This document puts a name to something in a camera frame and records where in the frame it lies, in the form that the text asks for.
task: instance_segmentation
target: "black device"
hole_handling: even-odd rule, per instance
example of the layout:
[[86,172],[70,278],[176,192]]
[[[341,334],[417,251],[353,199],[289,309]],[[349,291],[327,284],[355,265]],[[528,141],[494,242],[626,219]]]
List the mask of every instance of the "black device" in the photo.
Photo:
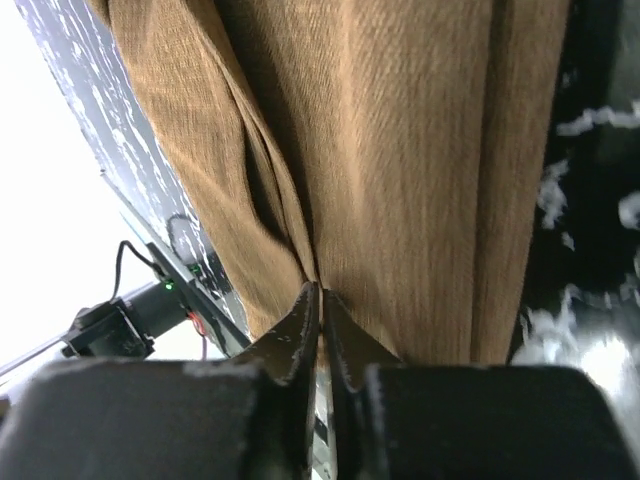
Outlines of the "black device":
[[[170,280],[164,269],[162,276],[157,288]],[[81,312],[67,353],[98,358],[36,375],[0,429],[1,479],[309,478],[321,331],[334,478],[639,478],[605,400],[582,373],[406,366],[316,284],[228,360],[142,362],[154,334],[195,311],[189,299],[207,314],[189,282],[172,285]],[[174,287],[183,293],[173,296]],[[151,296],[159,300],[139,300]],[[212,331],[239,349],[238,332],[227,327]]]

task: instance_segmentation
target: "marble surface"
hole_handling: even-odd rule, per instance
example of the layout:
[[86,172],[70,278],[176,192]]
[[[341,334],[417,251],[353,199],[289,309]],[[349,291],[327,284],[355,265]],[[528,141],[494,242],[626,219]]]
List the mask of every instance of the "marble surface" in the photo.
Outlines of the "marble surface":
[[[237,296],[82,0],[17,0],[106,174],[244,322]],[[640,0],[571,7],[510,357],[585,370],[640,459]]]
[[17,0],[104,173],[245,332],[240,299],[142,113],[109,31],[82,0]]

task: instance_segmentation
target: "black cable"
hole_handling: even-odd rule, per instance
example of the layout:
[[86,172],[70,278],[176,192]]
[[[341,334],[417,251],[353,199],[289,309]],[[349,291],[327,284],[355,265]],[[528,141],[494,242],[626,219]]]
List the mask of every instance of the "black cable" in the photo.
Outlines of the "black cable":
[[118,290],[120,289],[120,277],[122,276],[122,256],[124,255],[125,247],[131,250],[131,253],[133,253],[138,260],[152,269],[156,273],[156,275],[158,275],[158,278],[164,277],[164,272],[162,271],[160,265],[152,262],[140,252],[138,252],[138,250],[136,250],[136,248],[131,245],[131,242],[129,240],[123,240],[120,242],[120,246],[118,246],[118,254],[116,255],[116,280],[113,286],[113,295],[111,295],[110,300],[113,300],[118,296]]

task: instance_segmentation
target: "brown cloth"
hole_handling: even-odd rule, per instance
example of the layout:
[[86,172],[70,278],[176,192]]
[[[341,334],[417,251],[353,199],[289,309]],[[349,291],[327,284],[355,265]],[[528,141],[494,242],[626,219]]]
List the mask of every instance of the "brown cloth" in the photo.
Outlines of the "brown cloth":
[[502,363],[568,0],[89,0],[257,337],[306,280]]

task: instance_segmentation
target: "black marble table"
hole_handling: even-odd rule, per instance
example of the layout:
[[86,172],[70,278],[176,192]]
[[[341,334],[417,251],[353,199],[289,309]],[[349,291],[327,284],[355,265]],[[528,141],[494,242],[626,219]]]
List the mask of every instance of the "black marble table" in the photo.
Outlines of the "black marble table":
[[[243,324],[242,306],[82,0],[16,0],[96,159]],[[574,0],[510,357],[573,365],[640,458],[640,0]]]

